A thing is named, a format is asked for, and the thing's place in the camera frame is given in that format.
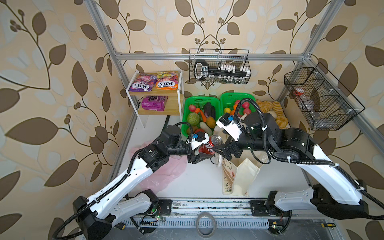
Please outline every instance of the white table surface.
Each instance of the white table surface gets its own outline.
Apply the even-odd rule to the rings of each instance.
[[[145,129],[138,123],[132,133],[126,155],[121,164],[120,173],[129,165],[129,150],[146,141],[154,140],[159,136],[164,125],[165,116],[150,116]],[[171,116],[169,124],[179,121],[178,116]],[[196,197],[196,198],[238,198],[233,195],[224,195],[222,189],[223,172],[221,168],[213,165],[208,159],[197,164],[187,164],[185,172],[171,182],[164,190],[158,192],[158,197]],[[308,188],[301,168],[295,164],[272,160],[264,165],[249,189],[251,198],[265,198],[270,191],[300,191]],[[136,187],[130,196],[142,191]]]

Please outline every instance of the purple candy bag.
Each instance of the purple candy bag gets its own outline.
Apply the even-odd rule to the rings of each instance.
[[[157,76],[146,73],[139,73],[133,81],[129,91],[131,92],[149,92],[156,84]]]

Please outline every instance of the red apple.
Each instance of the red apple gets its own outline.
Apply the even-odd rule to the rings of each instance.
[[[249,115],[249,114],[252,113],[252,111],[251,111],[251,109],[249,109],[249,108],[245,108],[244,111],[243,111],[243,113],[246,114],[246,115]]]
[[[249,102],[245,102],[245,103],[243,103],[243,108],[249,108]]]
[[[189,111],[191,111],[191,112],[194,112],[196,110],[196,106],[193,104],[189,105],[188,108],[189,108]]]

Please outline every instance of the wire mesh basket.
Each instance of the wire mesh basket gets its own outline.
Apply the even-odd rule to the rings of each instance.
[[[210,83],[247,84],[252,75],[249,50],[189,50],[189,79]]]
[[[339,130],[365,107],[324,65],[284,75],[284,84],[312,130]],[[335,86],[325,74],[334,77]]]

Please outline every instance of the pink snack package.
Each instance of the pink snack package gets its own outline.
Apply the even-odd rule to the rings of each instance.
[[[133,81],[129,91],[131,92],[149,92],[157,82],[157,76],[146,73],[139,73]]]
[[[148,146],[151,142],[152,141],[146,142],[140,147],[133,147],[131,150],[129,150],[129,158],[132,157],[135,151]],[[168,184],[178,178],[185,171],[186,167],[187,156],[170,156],[169,161],[166,164],[160,167],[151,176],[147,177],[139,183],[140,188],[141,190],[151,189],[156,194],[161,190],[164,190]]]
[[[141,103],[145,110],[164,111],[168,96],[146,96]]]

